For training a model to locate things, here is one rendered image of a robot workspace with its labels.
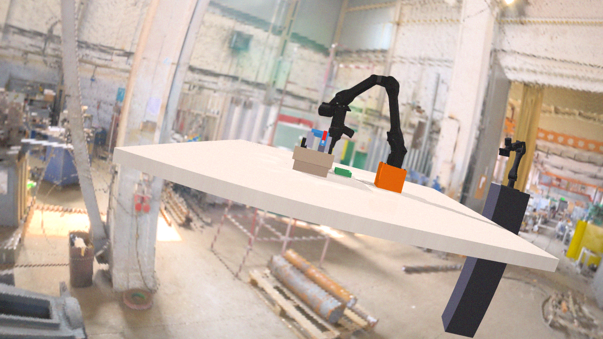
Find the green tray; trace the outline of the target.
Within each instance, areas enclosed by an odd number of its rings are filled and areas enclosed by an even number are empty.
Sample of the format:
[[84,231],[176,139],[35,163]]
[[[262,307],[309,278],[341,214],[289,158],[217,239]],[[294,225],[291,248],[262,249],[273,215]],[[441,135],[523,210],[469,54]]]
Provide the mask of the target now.
[[334,167],[334,173],[337,175],[341,175],[341,176],[345,176],[345,177],[349,177],[349,178],[351,178],[351,176],[352,176],[351,171],[344,169],[344,168]]

